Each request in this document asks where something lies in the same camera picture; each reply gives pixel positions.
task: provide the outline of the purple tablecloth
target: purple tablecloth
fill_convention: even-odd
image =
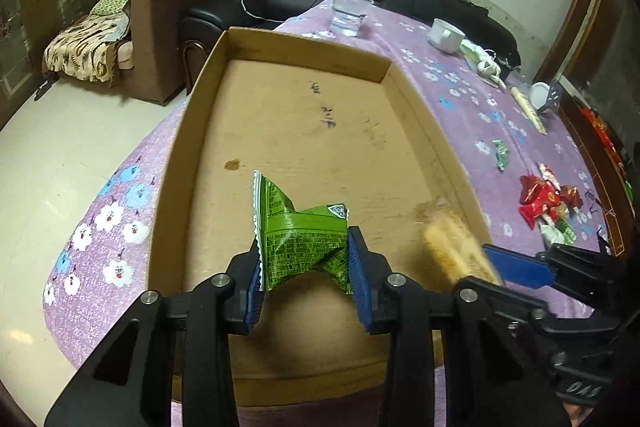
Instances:
[[[328,32],[330,3],[324,2],[287,21],[278,31],[335,40],[385,55],[400,64],[465,166],[493,242],[528,254],[543,250],[540,233],[529,230],[516,211],[519,177],[537,173],[536,163],[543,162],[562,184],[576,186],[582,194],[593,185],[561,121],[547,117],[547,136],[537,133],[510,95],[482,82],[461,58],[434,49],[426,39],[429,28],[404,16],[374,8],[357,38],[333,36]],[[181,106],[165,118],[114,173],[72,233],[47,280],[43,295],[47,328],[75,367],[84,362],[146,289],[149,237],[158,190],[183,111]],[[503,140],[510,149],[510,162],[504,173],[496,168],[492,145],[495,139]],[[577,219],[572,218],[572,224],[578,235],[577,245],[597,250],[596,230],[602,227],[606,236],[602,215],[580,214]],[[590,312],[583,304],[549,288],[525,291],[546,299],[561,316],[585,317]],[[438,425],[444,418],[442,382],[439,369]],[[179,425],[175,423],[179,421],[177,405],[173,415],[174,425]],[[254,422],[246,418],[245,425]]]

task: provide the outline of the green snack package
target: green snack package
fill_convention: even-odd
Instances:
[[[502,143],[502,140],[494,140],[494,145],[496,148],[495,157],[498,160],[498,169],[500,169],[500,172],[504,172],[507,168],[507,162],[509,161],[509,149],[504,143]]]
[[[574,229],[571,228],[571,225],[564,219],[558,219],[556,221],[556,228],[564,235],[564,243],[572,247],[577,236],[575,235]]]
[[[254,171],[254,227],[262,291],[317,270],[349,292],[346,206],[328,204],[296,211],[284,192]]]

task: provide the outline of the silver bolt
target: silver bolt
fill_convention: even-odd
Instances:
[[[404,275],[402,275],[401,273],[392,273],[389,277],[386,278],[386,281],[391,285],[391,286],[402,286],[404,285],[404,283],[406,283],[406,277]]]
[[[140,296],[140,300],[143,304],[153,304],[158,300],[158,292],[148,290]]]
[[[211,282],[213,283],[213,286],[223,288],[231,282],[231,277],[229,277],[226,273],[218,273],[213,276]]]
[[[564,351],[560,351],[551,356],[551,363],[553,365],[562,365],[564,362],[566,362],[566,353]]]
[[[531,316],[535,320],[540,321],[546,317],[546,310],[543,310],[542,308],[536,308],[531,312]]]
[[[478,300],[478,294],[470,288],[464,288],[460,290],[460,298],[465,302],[476,302]]]

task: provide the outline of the cardboard box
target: cardboard box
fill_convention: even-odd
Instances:
[[[200,73],[170,154],[149,288],[191,290],[249,248],[254,169],[297,208],[347,204],[369,248],[426,287],[427,204],[447,198],[481,242],[490,239],[453,149],[395,63],[232,28]],[[270,292],[254,332],[229,342],[241,406],[344,396],[384,380],[388,338],[368,335],[351,297],[319,273]]]

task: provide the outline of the tiled floor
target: tiled floor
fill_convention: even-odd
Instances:
[[[59,81],[0,132],[0,380],[41,426],[73,374],[42,316],[60,249],[98,190],[168,107]]]

